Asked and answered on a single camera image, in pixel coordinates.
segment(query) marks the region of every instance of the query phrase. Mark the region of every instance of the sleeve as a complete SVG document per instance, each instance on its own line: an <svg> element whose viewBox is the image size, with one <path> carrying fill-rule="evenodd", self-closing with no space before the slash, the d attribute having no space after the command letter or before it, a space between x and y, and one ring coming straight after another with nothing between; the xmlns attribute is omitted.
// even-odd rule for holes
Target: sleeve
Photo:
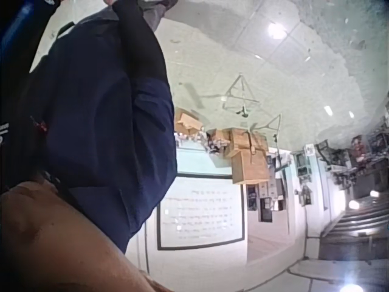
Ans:
<svg viewBox="0 0 389 292"><path fill-rule="evenodd" d="M130 77L152 77L167 84L164 54L137 1L117 0L112 9L119 18L120 37Z"/></svg>
<svg viewBox="0 0 389 292"><path fill-rule="evenodd" d="M168 85L153 78L134 84L134 142L146 193L163 197L177 175L174 106Z"/></svg>
<svg viewBox="0 0 389 292"><path fill-rule="evenodd" d="M27 0L8 23L1 38L2 102L28 76L43 32L60 0Z"/></svg>

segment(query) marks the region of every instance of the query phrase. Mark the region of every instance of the ceiling light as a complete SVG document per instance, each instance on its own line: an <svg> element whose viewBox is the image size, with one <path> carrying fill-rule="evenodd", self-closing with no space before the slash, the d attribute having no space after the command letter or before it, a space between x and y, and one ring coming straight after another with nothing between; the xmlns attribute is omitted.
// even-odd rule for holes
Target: ceiling light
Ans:
<svg viewBox="0 0 389 292"><path fill-rule="evenodd" d="M348 203L348 207L350 209L353 209L353 210L358 210L359 209L359 203L357 201L350 201L350 203Z"/></svg>
<svg viewBox="0 0 389 292"><path fill-rule="evenodd" d="M377 192L377 191L375 191L375 190L372 190L372 191L370 192L370 196L373 196L373 197L375 197L375 198L378 198L378 197L379 197L379 192Z"/></svg>
<svg viewBox="0 0 389 292"><path fill-rule="evenodd" d="M269 35L275 40L282 40L286 37L285 27L279 23L270 23L267 28Z"/></svg>
<svg viewBox="0 0 389 292"><path fill-rule="evenodd" d="M325 106L324 107L324 109L325 109L325 111L327 112L327 114L329 115L329 116L332 116L334 113L332 112L332 109L331 109L331 107L330 106Z"/></svg>
<svg viewBox="0 0 389 292"><path fill-rule="evenodd" d="M340 289L340 292L363 292L363 289L361 286L355 284L348 284L345 285L342 289Z"/></svg>

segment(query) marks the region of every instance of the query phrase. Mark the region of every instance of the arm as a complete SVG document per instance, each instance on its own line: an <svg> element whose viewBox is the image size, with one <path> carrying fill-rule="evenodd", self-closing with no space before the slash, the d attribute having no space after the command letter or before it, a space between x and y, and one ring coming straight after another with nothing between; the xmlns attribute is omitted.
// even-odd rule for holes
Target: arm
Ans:
<svg viewBox="0 0 389 292"><path fill-rule="evenodd" d="M119 17L125 61L131 77L152 77L168 83L162 49L144 20L136 0L105 0Z"/></svg>
<svg viewBox="0 0 389 292"><path fill-rule="evenodd" d="M60 5L45 0L27 0L8 24L1 38L1 96L2 104L28 76L42 34Z"/></svg>
<svg viewBox="0 0 389 292"><path fill-rule="evenodd" d="M26 286L36 288L32 291L154 291L47 181L16 186L1 197L1 205L4 251Z"/></svg>

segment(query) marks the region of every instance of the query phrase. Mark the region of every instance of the white wall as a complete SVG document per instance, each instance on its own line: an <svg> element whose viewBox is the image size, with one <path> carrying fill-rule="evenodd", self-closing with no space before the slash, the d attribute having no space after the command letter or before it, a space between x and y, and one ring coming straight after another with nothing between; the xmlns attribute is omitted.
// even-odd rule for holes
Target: white wall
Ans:
<svg viewBox="0 0 389 292"><path fill-rule="evenodd" d="M331 174L325 172L325 163L313 156L309 158L312 168L312 182L307 186L312 190L311 205L306 206L308 219L308 237L320 237L322 231L335 220L346 207L345 191L339 190L331 179Z"/></svg>
<svg viewBox="0 0 389 292"><path fill-rule="evenodd" d="M232 173L228 160L225 163L226 160L222 157L211 158L208 153L199 151L199 149L190 150L187 146L177 150L179 172L211 175L230 175ZM133 264L146 271L145 244L147 244L148 267L151 277L177 292L236 292L243 288L255 287L303 257L305 213L298 203L298 196L293 195L294 190L300 187L293 165L286 169L286 176L289 191L289 214L283 211L275 215L275 225L279 226L276 228L277 231L271 227L263 226L260 228L262 232L259 232L267 235L278 234L279 240L282 238L290 240L286 244L277 246L272 253L265 252L261 259L247 263L247 225L246 240L243 242L205 249L158 251L155 211L146 222L146 237L144 229L133 237L128 245L126 256ZM256 214L256 221L258 221L258 213L256 212ZM287 231L288 215L289 234Z"/></svg>
<svg viewBox="0 0 389 292"><path fill-rule="evenodd" d="M247 237L241 242L213 248L158 251L156 212L147 220L147 234L150 275L162 285L185 292L241 289L238 279L244 277Z"/></svg>
<svg viewBox="0 0 389 292"><path fill-rule="evenodd" d="M199 143L186 141L177 149L179 173L200 173L205 175L231 175L231 160L222 155L210 155Z"/></svg>

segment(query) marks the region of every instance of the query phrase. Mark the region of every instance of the ceiling tile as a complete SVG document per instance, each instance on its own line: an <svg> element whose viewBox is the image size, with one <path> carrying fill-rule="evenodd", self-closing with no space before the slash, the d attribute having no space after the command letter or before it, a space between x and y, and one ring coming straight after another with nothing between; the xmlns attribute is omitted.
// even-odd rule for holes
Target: ceiling tile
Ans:
<svg viewBox="0 0 389 292"><path fill-rule="evenodd" d="M213 72L172 62L167 62L167 71L176 106L205 108L202 96L215 79Z"/></svg>
<svg viewBox="0 0 389 292"><path fill-rule="evenodd" d="M312 61L317 63L324 72L328 72L331 63L338 58L337 54L323 44L316 31L303 23L300 23L292 32L291 38L303 46L306 52L309 52Z"/></svg>
<svg viewBox="0 0 389 292"><path fill-rule="evenodd" d="M267 59L282 40L271 38L267 32L271 21L257 13L239 38L236 47Z"/></svg>
<svg viewBox="0 0 389 292"><path fill-rule="evenodd" d="M229 77L238 77L242 73L247 80L253 78L255 73L265 64L263 59L258 59L254 55L242 52L231 52L225 58L220 73Z"/></svg>
<svg viewBox="0 0 389 292"><path fill-rule="evenodd" d="M298 8L288 0L265 0L259 12L274 23L282 24L288 33L300 22Z"/></svg>
<svg viewBox="0 0 389 292"><path fill-rule="evenodd" d="M250 18L257 8L263 3L263 0L237 1L237 0L207 0L210 6L220 6L225 10L230 10L237 15Z"/></svg>
<svg viewBox="0 0 389 292"><path fill-rule="evenodd" d="M293 74L303 67L307 58L309 58L309 54L292 38L287 38L269 61L285 73Z"/></svg>
<svg viewBox="0 0 389 292"><path fill-rule="evenodd" d="M241 15L221 2L204 1L179 1L165 17L198 29L213 41L225 46L236 42L249 21L247 15Z"/></svg>

